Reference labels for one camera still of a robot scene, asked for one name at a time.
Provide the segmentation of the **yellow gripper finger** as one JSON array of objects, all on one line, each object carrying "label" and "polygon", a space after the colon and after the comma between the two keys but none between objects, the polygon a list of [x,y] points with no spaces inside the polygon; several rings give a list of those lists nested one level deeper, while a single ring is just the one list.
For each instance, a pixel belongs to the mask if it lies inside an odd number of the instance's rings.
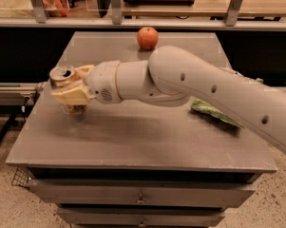
[{"label": "yellow gripper finger", "polygon": [[80,78],[86,82],[87,76],[93,70],[94,65],[86,65],[86,66],[79,66],[76,67],[75,70],[79,74]]},{"label": "yellow gripper finger", "polygon": [[83,80],[56,86],[51,95],[61,105],[88,105],[94,97]]}]

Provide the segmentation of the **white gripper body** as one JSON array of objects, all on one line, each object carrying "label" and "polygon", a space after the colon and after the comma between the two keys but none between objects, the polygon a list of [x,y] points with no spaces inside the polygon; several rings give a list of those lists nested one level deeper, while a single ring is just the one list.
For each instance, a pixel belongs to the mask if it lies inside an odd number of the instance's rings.
[{"label": "white gripper body", "polygon": [[88,74],[86,82],[92,96],[102,104],[118,104],[122,98],[117,89],[117,69],[120,61],[102,62]]}]

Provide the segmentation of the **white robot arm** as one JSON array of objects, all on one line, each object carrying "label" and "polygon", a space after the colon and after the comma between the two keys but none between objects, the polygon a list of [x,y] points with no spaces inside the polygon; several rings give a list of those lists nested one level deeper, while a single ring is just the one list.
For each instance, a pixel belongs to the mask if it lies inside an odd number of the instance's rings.
[{"label": "white robot arm", "polygon": [[143,61],[56,66],[49,79],[51,95],[65,107],[83,107],[93,99],[179,106],[193,96],[286,154],[286,92],[213,66],[180,47],[158,47]]}]

